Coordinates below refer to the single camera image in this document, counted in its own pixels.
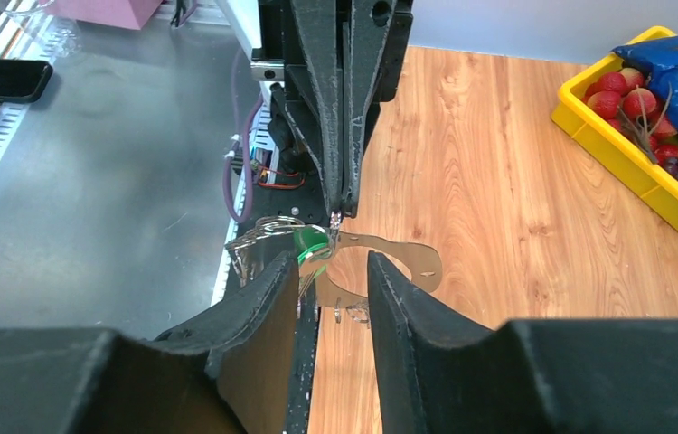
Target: yellow plastic bin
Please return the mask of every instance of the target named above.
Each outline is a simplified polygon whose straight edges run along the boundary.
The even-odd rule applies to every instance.
[[[675,34],[656,26],[629,43]],[[560,105],[552,112],[552,120],[678,231],[678,182],[661,167],[651,164],[637,146],[581,101],[590,84],[606,72],[621,69],[621,62],[610,53],[566,81],[558,92]]]

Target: gray table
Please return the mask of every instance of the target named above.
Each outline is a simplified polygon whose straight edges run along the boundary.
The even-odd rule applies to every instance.
[[[86,52],[55,64],[0,163],[0,327],[152,338],[211,304],[240,47],[227,26],[81,28]]]

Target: wood grain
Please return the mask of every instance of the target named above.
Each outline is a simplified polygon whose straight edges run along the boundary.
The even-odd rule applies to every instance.
[[[434,296],[510,317],[678,316],[678,233],[551,121],[579,65],[411,48],[363,162],[347,231],[423,242]],[[329,273],[366,290],[365,251]],[[310,433],[381,432],[371,333],[321,324]]]

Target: black smartphone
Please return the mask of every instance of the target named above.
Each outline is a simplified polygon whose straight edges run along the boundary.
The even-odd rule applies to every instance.
[[[0,59],[0,102],[25,104],[37,101],[53,72],[47,61]]]

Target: transparent plastic object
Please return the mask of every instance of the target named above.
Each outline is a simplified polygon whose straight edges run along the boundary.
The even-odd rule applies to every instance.
[[[60,1],[70,0],[0,0],[0,11],[46,54],[65,58],[80,52],[80,28],[73,19],[49,14],[47,8]]]

